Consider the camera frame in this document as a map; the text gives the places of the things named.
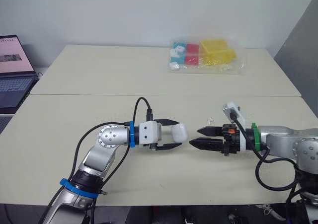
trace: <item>blue ring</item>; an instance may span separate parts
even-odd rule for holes
[[[83,190],[80,190],[80,189],[74,187],[72,184],[69,183],[69,181],[66,178],[62,178],[62,180],[60,181],[60,184],[62,186],[65,186],[71,192],[76,193],[78,195],[88,197],[88,198],[97,198],[98,197],[98,193],[89,193],[89,192],[85,192]]]
[[[129,128],[130,128],[130,148],[134,148],[136,146],[136,143],[135,143],[135,132],[134,132],[134,122],[133,121],[130,121],[129,122]]]

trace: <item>yellow block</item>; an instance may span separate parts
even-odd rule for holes
[[[224,39],[200,41],[200,56],[204,65],[227,64],[237,57]]]

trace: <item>red block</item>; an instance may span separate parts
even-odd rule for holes
[[[199,45],[198,44],[187,44],[184,63],[186,65],[199,64]]]

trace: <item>laptop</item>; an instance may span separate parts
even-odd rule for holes
[[[0,109],[18,107],[37,80],[18,37],[0,36]]]

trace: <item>plastic bag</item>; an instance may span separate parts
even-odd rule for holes
[[[174,73],[240,74],[243,48],[224,38],[172,42],[168,69]]]

